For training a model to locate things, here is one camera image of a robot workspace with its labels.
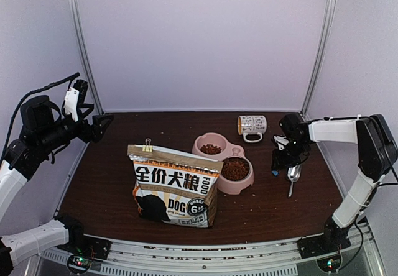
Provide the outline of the metal food scoop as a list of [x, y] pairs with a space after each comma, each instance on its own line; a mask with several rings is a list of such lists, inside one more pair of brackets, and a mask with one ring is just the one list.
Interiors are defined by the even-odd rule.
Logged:
[[292, 197], [294, 183], [297, 182], [301, 176], [302, 164], [296, 165], [294, 167], [290, 167], [287, 170], [287, 178], [290, 181], [289, 193], [288, 197]]

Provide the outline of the gold binder clip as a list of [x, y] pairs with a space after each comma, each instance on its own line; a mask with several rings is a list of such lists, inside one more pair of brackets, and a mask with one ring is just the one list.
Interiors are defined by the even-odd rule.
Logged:
[[151, 138], [145, 139], [145, 144], [142, 146], [143, 152], [152, 152], [153, 146], [152, 146], [151, 142], [152, 142]]

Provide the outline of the pink double pet bowl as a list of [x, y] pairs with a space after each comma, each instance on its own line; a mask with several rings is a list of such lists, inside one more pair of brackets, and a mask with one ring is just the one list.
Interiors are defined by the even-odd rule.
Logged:
[[198, 136], [192, 153], [223, 164], [217, 181], [219, 191], [228, 195], [239, 195], [254, 184], [254, 169], [245, 157], [243, 147], [230, 143], [221, 134], [210, 132]]

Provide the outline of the dog food bag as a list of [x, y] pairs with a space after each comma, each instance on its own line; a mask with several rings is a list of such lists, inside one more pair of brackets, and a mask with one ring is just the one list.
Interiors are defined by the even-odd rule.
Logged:
[[223, 164], [179, 150], [129, 145], [136, 181], [132, 195], [139, 216], [159, 223], [210, 228], [217, 210], [217, 181]]

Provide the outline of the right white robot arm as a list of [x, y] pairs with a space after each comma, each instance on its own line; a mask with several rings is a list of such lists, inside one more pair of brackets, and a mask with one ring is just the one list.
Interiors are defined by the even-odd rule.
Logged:
[[334, 157], [329, 147], [342, 144], [348, 148], [339, 159], [352, 160], [351, 182], [345, 185], [341, 204], [325, 224], [325, 234], [319, 238], [319, 247], [331, 252], [343, 241], [346, 232], [360, 212], [370, 204], [385, 176], [394, 170], [397, 162], [397, 143], [382, 114], [352, 117], [325, 117], [304, 121], [299, 114], [285, 115], [279, 121], [282, 131], [272, 136], [271, 169], [290, 172], [298, 169], [308, 158], [313, 144], [318, 145], [328, 163]]

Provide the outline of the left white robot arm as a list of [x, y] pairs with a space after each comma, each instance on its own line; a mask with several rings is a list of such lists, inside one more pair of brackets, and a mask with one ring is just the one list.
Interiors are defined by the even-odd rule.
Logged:
[[[50, 101], [47, 95], [36, 96], [21, 105], [22, 130], [19, 138], [6, 148], [1, 163], [1, 214], [32, 179], [45, 161], [55, 161], [55, 155], [78, 138], [85, 143], [99, 142], [112, 123], [112, 114], [95, 115], [89, 123], [91, 104], [77, 104], [68, 114]], [[70, 247], [82, 254], [89, 249], [79, 220], [61, 214], [48, 223], [19, 234], [1, 236], [1, 275], [9, 275], [15, 266], [27, 258], [55, 247]]]

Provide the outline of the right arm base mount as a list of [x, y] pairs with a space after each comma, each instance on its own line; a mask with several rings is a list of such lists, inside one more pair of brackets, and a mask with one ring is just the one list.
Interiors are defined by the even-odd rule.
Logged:
[[336, 273], [343, 265], [341, 250], [351, 246], [348, 231], [349, 228], [340, 228], [332, 220], [327, 221], [321, 235], [304, 236], [297, 241], [301, 258], [314, 257], [322, 272]]

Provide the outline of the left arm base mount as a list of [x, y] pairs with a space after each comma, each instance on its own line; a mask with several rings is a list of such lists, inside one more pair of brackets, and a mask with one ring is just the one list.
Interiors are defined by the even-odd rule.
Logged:
[[92, 268], [100, 268], [101, 263], [108, 258], [111, 241], [98, 237], [84, 236], [83, 246], [71, 244], [57, 246], [57, 249], [68, 252], [67, 268], [74, 274], [83, 274]]

